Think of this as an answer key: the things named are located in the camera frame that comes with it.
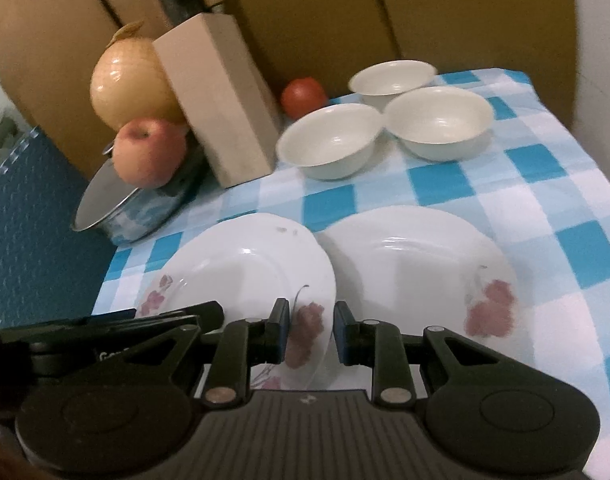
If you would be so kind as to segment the blue foam mat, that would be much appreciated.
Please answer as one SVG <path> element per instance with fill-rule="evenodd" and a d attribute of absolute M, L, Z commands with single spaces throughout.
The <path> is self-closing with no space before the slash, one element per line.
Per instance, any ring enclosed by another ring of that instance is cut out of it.
<path fill-rule="evenodd" d="M 88 181 L 38 128 L 0 167 L 0 328 L 92 312 L 115 246 L 72 222 Z"/>

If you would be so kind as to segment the small white floral plate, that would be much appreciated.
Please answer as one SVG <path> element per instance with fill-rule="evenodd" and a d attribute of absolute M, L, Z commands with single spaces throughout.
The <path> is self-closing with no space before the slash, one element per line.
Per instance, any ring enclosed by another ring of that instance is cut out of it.
<path fill-rule="evenodd" d="M 466 220 L 419 206 L 353 214 L 317 235 L 356 318 L 419 335 L 441 325 L 523 363 L 532 315 L 500 248 Z"/>

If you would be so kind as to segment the blue checkered tablecloth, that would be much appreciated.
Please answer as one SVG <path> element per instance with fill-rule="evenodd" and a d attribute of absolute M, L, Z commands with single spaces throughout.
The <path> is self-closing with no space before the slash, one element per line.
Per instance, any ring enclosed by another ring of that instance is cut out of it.
<path fill-rule="evenodd" d="M 540 103 L 528 76 L 490 68 L 444 75 L 441 82 L 492 104 L 494 139 L 482 155 L 433 165 L 383 138 L 369 167 L 343 181 L 311 180 L 279 166 L 229 190 L 206 182 L 163 229 L 119 248 L 93 310 L 133 306 L 180 246 L 241 214 L 271 212 L 319 231 L 378 207 L 442 209 L 476 226 L 507 255 L 519 295 L 535 315 L 536 363 L 597 406 L 600 437 L 587 470 L 610 479 L 610 183 Z"/>

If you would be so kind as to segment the steel pot with lid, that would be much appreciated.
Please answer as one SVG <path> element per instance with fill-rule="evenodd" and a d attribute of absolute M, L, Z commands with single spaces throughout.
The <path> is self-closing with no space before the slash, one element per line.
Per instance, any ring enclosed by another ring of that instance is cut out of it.
<path fill-rule="evenodd" d="M 141 240 L 168 220 L 194 193 L 209 170 L 203 150 L 188 140 L 188 153 L 171 180 L 161 188 L 135 188 L 117 174 L 112 149 L 82 194 L 72 228 L 102 231 L 116 245 Z"/>

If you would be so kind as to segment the red tomato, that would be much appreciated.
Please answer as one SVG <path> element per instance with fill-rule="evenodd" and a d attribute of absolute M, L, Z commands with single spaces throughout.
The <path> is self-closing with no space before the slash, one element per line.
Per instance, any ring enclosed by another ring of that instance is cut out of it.
<path fill-rule="evenodd" d="M 283 89 L 280 104 L 293 120 L 326 106 L 329 98 L 321 83 L 313 77 L 294 79 Z"/>

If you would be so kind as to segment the white bowl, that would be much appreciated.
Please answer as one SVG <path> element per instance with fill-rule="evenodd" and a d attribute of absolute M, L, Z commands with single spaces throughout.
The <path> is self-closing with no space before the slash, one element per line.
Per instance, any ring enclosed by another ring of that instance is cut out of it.
<path fill-rule="evenodd" d="M 288 126 L 277 142 L 277 157 L 311 179 L 341 180 L 367 165 L 383 127 L 382 114 L 369 105 L 331 105 Z"/>
<path fill-rule="evenodd" d="M 363 104 L 382 112 L 397 96 L 431 84 L 436 75 L 437 69 L 427 62 L 387 61 L 356 73 L 348 81 L 348 89 L 357 93 Z"/>
<path fill-rule="evenodd" d="M 455 87 L 412 90 L 384 107 L 385 128 L 410 154 L 429 162 L 476 157 L 492 143 L 494 110 L 483 96 Z"/>

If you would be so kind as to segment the red apple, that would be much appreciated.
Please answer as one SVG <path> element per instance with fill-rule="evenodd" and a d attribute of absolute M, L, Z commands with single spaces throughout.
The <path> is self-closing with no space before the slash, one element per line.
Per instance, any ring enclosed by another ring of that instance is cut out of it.
<path fill-rule="evenodd" d="M 185 159 L 187 124 L 137 118 L 115 136 L 112 158 L 118 176 L 136 188 L 161 188 Z"/>

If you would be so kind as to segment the wooden knife block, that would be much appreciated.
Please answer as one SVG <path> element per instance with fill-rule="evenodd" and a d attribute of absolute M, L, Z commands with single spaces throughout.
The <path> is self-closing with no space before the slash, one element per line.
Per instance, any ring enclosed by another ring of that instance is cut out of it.
<path fill-rule="evenodd" d="M 195 15 L 153 46 L 220 186 L 272 174 L 282 116 L 233 16 Z"/>

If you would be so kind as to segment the white bowl back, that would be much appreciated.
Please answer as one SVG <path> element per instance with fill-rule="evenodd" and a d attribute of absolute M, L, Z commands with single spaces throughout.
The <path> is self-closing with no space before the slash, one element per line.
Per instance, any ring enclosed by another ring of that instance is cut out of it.
<path fill-rule="evenodd" d="M 387 61 L 356 73 L 348 81 L 348 89 L 357 93 L 363 104 L 382 112 L 397 96 L 431 84 L 436 75 L 437 69 L 427 62 Z"/>

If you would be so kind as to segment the yellow onion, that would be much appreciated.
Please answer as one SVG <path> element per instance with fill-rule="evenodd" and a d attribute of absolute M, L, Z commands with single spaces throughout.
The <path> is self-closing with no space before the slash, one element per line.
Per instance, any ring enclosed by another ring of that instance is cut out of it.
<path fill-rule="evenodd" d="M 143 24 L 132 22 L 115 32 L 91 75 L 91 106 L 114 131 L 139 118 L 186 121 L 153 40 L 140 35 Z"/>

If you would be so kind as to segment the white plate pink flower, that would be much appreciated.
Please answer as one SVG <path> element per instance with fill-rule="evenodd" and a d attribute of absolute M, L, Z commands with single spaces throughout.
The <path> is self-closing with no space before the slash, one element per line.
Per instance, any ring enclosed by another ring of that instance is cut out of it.
<path fill-rule="evenodd" d="M 289 304 L 284 361 L 252 368 L 254 388 L 304 390 L 328 350 L 337 283 L 331 262 L 305 226 L 275 214 L 226 220 L 190 240 L 154 274 L 139 318 L 216 301 L 225 322 L 267 318 L 278 299 Z"/>

